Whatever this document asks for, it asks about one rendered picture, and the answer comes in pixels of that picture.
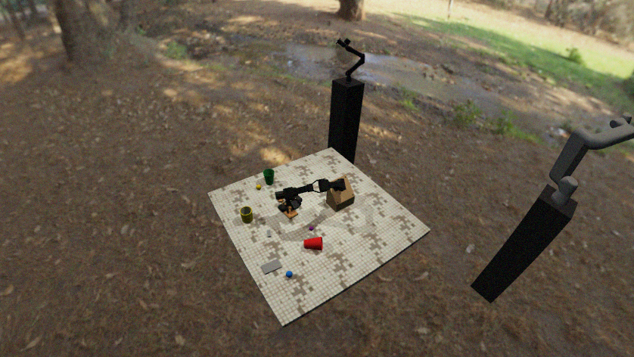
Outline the red plastic cup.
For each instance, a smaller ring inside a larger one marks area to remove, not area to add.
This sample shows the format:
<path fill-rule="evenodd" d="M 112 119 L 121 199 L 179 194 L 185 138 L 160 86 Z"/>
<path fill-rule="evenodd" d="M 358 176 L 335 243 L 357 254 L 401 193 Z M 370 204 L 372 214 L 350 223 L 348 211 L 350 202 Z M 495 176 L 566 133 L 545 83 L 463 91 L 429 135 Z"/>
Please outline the red plastic cup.
<path fill-rule="evenodd" d="M 315 237 L 315 238 L 304 240 L 303 246 L 305 249 L 322 250 L 323 248 L 322 237 Z"/>

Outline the yellow mug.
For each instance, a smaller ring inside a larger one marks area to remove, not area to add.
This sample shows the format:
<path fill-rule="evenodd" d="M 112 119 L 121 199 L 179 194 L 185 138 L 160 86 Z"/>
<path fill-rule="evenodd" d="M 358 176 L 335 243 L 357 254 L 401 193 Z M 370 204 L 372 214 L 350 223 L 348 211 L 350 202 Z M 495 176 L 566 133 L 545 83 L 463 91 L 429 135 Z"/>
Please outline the yellow mug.
<path fill-rule="evenodd" d="M 244 206 L 240 209 L 240 214 L 241 214 L 241 218 L 243 223 L 250 223 L 253 221 L 253 213 L 252 213 L 252 208 L 250 206 Z"/>

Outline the green cup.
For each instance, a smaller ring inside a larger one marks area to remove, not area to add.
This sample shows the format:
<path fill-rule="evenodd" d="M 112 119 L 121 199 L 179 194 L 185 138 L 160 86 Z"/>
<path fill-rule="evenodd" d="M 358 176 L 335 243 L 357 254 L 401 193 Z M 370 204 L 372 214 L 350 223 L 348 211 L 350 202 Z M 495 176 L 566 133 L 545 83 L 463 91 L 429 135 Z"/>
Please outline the green cup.
<path fill-rule="evenodd" d="M 265 177 L 266 184 L 267 185 L 272 185 L 273 184 L 273 178 L 274 178 L 274 170 L 273 169 L 265 169 L 263 171 L 263 175 Z"/>

